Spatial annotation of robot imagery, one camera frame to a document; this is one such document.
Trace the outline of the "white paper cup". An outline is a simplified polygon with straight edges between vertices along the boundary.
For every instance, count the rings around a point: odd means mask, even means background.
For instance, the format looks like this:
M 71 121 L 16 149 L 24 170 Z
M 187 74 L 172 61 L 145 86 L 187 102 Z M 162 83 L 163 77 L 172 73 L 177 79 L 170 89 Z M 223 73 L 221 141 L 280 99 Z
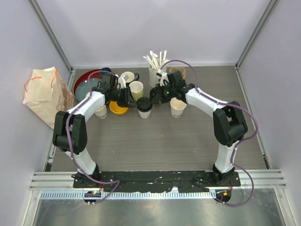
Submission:
M 141 111 L 141 110 L 138 110 L 138 113 L 139 113 L 139 115 L 140 115 L 141 118 L 147 119 L 147 118 L 150 117 L 151 110 L 148 110 L 148 111 Z
M 177 98 L 172 98 L 170 100 L 170 107 L 171 107 L 171 115 L 174 118 L 178 118 L 182 115 L 184 109 L 186 108 L 187 104 Z

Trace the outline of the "stack of white paper cups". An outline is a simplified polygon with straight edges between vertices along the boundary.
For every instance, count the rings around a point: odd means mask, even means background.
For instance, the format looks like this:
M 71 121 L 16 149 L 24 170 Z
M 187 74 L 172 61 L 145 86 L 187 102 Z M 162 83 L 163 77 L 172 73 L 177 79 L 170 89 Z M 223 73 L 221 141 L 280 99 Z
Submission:
M 86 94 L 86 97 L 89 97 L 90 96 L 90 93 L 88 92 Z M 92 94 L 91 98 L 95 99 L 96 97 L 98 97 L 99 94 Z M 106 104 L 104 104 L 102 107 L 98 108 L 95 110 L 94 114 L 100 118 L 100 119 L 104 119 L 106 116 L 107 116 L 107 107 L 106 107 Z

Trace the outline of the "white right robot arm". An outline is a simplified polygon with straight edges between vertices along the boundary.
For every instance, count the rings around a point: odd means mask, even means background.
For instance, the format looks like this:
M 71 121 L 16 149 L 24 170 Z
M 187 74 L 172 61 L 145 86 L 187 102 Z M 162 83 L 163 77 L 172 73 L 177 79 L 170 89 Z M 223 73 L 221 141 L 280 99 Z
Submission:
M 219 143 L 213 164 L 213 182 L 223 186 L 234 174 L 234 159 L 239 141 L 248 127 L 238 102 L 224 102 L 203 92 L 194 84 L 187 84 L 179 71 L 158 70 L 159 83 L 150 91 L 152 103 L 167 103 L 173 98 L 194 106 L 213 119 L 214 136 Z

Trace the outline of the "black cup lid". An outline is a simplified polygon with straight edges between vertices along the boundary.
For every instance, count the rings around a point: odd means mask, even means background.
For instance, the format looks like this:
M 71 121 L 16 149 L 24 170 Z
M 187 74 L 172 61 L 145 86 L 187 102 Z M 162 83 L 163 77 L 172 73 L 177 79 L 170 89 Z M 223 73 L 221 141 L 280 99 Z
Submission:
M 141 112 L 148 112 L 152 109 L 152 102 L 149 97 L 141 97 L 136 103 L 137 109 Z

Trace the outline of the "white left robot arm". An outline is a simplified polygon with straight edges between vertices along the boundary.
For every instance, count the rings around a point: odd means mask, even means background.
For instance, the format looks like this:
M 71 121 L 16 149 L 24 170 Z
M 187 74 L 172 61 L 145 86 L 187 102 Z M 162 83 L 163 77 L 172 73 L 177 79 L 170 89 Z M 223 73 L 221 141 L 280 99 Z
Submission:
M 91 87 L 90 76 L 88 96 L 68 111 L 58 111 L 55 115 L 53 145 L 65 152 L 84 177 L 84 183 L 94 188 L 101 183 L 98 165 L 87 151 L 86 122 L 108 102 L 114 101 L 120 107 L 137 107 L 130 87 L 114 73 L 106 73 L 96 87 Z

